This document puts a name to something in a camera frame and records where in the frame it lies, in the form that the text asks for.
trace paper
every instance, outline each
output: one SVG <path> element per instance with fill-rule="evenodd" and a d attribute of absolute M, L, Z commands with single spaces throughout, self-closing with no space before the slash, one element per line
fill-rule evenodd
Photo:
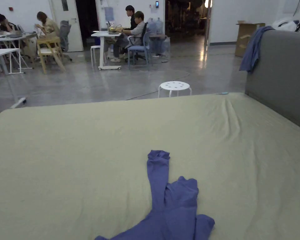
<path fill-rule="evenodd" d="M 105 7 L 105 15 L 106 15 L 106 22 L 113 22 L 114 21 L 114 14 L 112 7 Z"/>

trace door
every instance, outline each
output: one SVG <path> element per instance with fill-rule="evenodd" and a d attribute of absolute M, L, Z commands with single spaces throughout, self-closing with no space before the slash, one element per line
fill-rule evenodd
<path fill-rule="evenodd" d="M 204 4 L 205 7 L 208 9 L 205 34 L 204 34 L 204 49 L 206 49 L 206 47 L 209 45 L 209 30 L 210 30 L 210 21 L 211 21 L 212 0 L 206 0 Z"/>
<path fill-rule="evenodd" d="M 57 25 L 60 25 L 62 20 L 69 21 L 71 24 L 69 39 L 69 52 L 83 51 L 79 18 L 75 0 L 50 0 L 52 13 Z"/>

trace white door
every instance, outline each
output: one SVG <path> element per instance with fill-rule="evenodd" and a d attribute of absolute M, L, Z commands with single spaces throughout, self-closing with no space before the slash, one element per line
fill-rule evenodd
<path fill-rule="evenodd" d="M 69 38 L 69 52 L 83 51 L 82 38 L 80 32 L 79 18 L 75 0 L 50 0 L 52 13 L 57 25 L 60 26 L 62 20 L 71 24 Z"/>

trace bed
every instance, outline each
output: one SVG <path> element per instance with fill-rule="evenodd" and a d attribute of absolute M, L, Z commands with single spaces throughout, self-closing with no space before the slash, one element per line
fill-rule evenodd
<path fill-rule="evenodd" d="M 171 153 L 169 182 L 198 180 L 211 240 L 300 240 L 300 127 L 243 93 L 2 112 L 0 239 L 136 225 L 151 210 L 151 149 Z"/>

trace blue chair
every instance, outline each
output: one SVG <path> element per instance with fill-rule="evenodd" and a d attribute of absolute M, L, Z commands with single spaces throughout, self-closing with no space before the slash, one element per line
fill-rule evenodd
<path fill-rule="evenodd" d="M 131 46 L 128 48 L 128 66 L 130 69 L 130 52 L 132 52 L 132 59 L 133 59 L 133 64 L 135 64 L 135 54 L 136 52 L 144 52 L 145 53 L 145 57 L 146 57 L 146 62 L 148 65 L 148 69 L 150 69 L 149 67 L 149 59 L 152 62 L 152 58 L 151 58 L 151 52 L 150 52 L 150 34 L 151 31 L 148 31 L 145 33 L 145 35 L 143 36 L 143 45 L 142 46 Z"/>

